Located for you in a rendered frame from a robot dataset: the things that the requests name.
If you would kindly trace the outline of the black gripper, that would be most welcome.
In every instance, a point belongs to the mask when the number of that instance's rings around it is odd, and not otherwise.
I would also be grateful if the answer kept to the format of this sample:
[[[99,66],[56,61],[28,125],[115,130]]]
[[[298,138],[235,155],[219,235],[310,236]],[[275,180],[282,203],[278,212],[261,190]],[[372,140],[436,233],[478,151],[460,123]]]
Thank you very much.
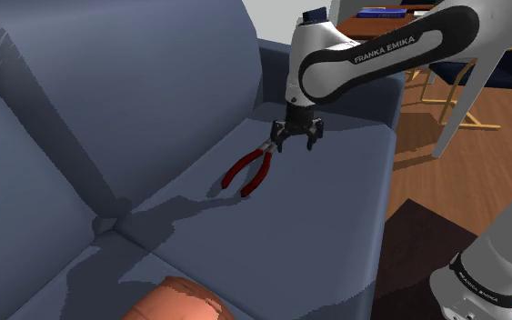
[[[306,148],[311,151],[316,141],[324,135],[324,122],[314,117],[312,106],[297,106],[286,104],[285,122],[274,120],[272,123],[270,140],[275,144],[278,153],[282,152],[285,134],[307,135]]]

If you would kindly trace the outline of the blue-grey sofa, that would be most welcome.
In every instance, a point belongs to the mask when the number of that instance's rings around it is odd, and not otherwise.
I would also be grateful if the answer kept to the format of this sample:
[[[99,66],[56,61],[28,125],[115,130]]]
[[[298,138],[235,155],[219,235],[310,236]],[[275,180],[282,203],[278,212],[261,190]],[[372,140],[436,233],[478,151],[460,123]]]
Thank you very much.
[[[242,0],[0,0],[0,320],[121,320],[167,276],[236,320],[369,320],[402,75],[248,197],[290,49]]]

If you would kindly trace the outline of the dark blue chair yellow legs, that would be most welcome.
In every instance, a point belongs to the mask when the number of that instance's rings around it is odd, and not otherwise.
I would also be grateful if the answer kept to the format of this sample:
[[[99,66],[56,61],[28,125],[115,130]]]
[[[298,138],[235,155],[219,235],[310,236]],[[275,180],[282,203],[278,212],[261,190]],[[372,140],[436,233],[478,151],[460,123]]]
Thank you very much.
[[[443,106],[437,120],[439,125],[445,125],[447,123],[445,121],[447,110],[453,109],[457,104],[457,100],[453,99],[454,93],[459,86],[467,84],[476,62],[477,60],[474,59],[468,63],[439,62],[428,66],[428,74],[420,94],[420,102],[427,105]],[[450,91],[445,100],[425,98],[427,87],[436,76],[450,85]],[[485,87],[512,89],[512,47],[506,50],[491,76],[487,79]]]

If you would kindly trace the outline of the dark robot stand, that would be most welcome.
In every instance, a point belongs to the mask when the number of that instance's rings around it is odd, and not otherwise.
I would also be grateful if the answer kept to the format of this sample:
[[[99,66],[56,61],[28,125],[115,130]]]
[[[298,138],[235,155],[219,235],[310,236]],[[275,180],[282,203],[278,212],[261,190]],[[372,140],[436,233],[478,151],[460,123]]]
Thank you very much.
[[[429,277],[476,238],[406,200],[385,222],[371,320],[445,320]]]

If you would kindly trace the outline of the white-legged wooden table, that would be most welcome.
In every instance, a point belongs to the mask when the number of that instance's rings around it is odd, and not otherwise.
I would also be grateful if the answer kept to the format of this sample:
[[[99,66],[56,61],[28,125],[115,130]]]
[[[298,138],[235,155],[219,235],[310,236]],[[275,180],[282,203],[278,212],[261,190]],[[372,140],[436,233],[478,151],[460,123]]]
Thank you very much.
[[[490,43],[479,46],[476,51],[452,59],[454,62],[473,63],[475,69],[468,78],[467,86],[462,91],[451,116],[444,124],[444,129],[432,152],[434,158],[439,158],[443,154],[457,129],[464,124],[472,104],[501,57],[506,50],[512,50],[512,0],[442,0],[434,5],[425,17],[430,17],[451,5],[472,5],[479,10],[483,36]]]

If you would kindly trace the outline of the orange cushion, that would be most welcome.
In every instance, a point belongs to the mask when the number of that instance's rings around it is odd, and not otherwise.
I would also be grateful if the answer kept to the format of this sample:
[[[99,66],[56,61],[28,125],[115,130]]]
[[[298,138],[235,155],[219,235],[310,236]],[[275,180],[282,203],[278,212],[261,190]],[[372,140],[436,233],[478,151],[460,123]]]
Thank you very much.
[[[121,320],[236,320],[210,290],[187,278],[167,276]]]

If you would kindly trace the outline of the red-handled pliers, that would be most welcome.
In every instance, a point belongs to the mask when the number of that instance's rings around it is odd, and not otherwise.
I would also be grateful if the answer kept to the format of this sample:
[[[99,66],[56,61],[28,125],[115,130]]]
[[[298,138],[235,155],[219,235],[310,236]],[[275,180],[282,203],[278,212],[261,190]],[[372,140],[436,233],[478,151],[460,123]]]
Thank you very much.
[[[258,157],[263,157],[263,161],[259,169],[257,170],[254,177],[240,190],[242,197],[247,197],[256,190],[260,184],[266,178],[269,172],[270,164],[273,153],[276,151],[277,146],[270,139],[267,139],[261,146],[252,152],[244,155],[242,158],[237,160],[225,173],[221,180],[221,188],[227,189],[236,175],[243,170],[247,165],[255,161]]]

